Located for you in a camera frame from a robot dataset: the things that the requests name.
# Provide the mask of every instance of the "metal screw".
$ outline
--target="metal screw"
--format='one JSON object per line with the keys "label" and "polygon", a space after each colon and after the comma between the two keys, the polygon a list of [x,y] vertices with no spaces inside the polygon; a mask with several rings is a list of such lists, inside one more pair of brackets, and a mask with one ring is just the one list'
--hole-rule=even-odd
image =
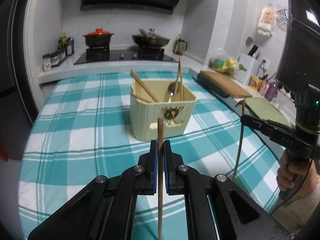
{"label": "metal screw", "polygon": [[144,170],[144,167],[142,165],[136,165],[133,169],[137,172],[141,172]]}
{"label": "metal screw", "polygon": [[217,176],[217,180],[221,181],[221,182],[225,182],[227,180],[227,177],[225,175],[223,175],[223,174],[219,174]]}
{"label": "metal screw", "polygon": [[188,166],[187,166],[187,165],[184,165],[184,164],[181,164],[181,165],[178,167],[178,169],[179,169],[180,171],[187,171],[187,170],[188,170]]}
{"label": "metal screw", "polygon": [[106,181],[105,176],[100,175],[100,176],[96,177],[96,182],[98,182],[98,183],[104,183],[105,181]]}

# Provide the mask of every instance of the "beige sleeve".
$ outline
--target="beige sleeve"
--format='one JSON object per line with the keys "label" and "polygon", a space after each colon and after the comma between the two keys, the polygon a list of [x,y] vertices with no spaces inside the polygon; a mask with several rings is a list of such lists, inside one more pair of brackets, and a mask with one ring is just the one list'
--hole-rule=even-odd
{"label": "beige sleeve", "polygon": [[272,215],[291,236],[295,236],[305,225],[320,201],[320,176],[316,189],[304,198],[293,197],[284,206],[278,208]]}

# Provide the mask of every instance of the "power cord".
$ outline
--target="power cord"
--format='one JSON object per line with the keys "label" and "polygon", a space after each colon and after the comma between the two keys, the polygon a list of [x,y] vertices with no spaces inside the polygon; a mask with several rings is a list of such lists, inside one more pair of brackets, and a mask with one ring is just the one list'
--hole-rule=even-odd
{"label": "power cord", "polygon": [[271,214],[270,214],[271,216],[273,215],[274,212],[277,211],[278,208],[282,207],[285,203],[287,203],[290,199],[292,199],[293,196],[295,196],[295,195],[297,194],[297,192],[301,189],[301,187],[302,187],[303,183],[305,182],[305,180],[307,179],[307,176],[308,176],[309,171],[310,171],[310,169],[311,169],[312,162],[313,162],[313,159],[312,159],[312,158],[313,158],[313,151],[312,151],[312,156],[311,156],[311,161],[310,161],[310,165],[309,165],[308,171],[307,171],[305,177],[303,178],[302,183],[300,184],[300,186],[297,188],[297,190],[296,190],[289,198],[287,198],[285,201],[283,201],[281,204],[279,204],[279,205],[271,212]]}

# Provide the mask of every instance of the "gold emblem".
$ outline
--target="gold emblem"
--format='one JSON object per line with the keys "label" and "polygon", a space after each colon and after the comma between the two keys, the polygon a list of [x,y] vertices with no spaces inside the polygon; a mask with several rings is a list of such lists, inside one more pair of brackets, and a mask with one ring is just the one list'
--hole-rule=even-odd
{"label": "gold emblem", "polygon": [[177,115],[179,114],[179,112],[184,108],[183,107],[170,107],[170,108],[162,108],[162,110],[164,110],[164,118],[171,120],[177,117]]}

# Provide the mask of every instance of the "table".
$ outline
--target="table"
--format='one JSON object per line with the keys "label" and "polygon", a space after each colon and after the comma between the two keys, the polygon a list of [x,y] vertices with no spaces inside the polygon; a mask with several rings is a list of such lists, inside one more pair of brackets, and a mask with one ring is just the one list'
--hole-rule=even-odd
{"label": "table", "polygon": [[[140,78],[175,79],[166,71],[137,72]],[[200,173],[232,174],[239,116],[188,74],[184,84],[197,103],[183,135],[170,138],[172,151]],[[138,162],[150,142],[134,138],[129,116],[129,73],[61,80],[32,129],[19,183],[24,237],[97,175],[113,177]],[[278,161],[249,128],[244,129],[236,183],[269,211],[277,200]],[[157,238],[157,195],[139,196],[133,239]],[[184,198],[164,193],[163,239],[187,239]]]}

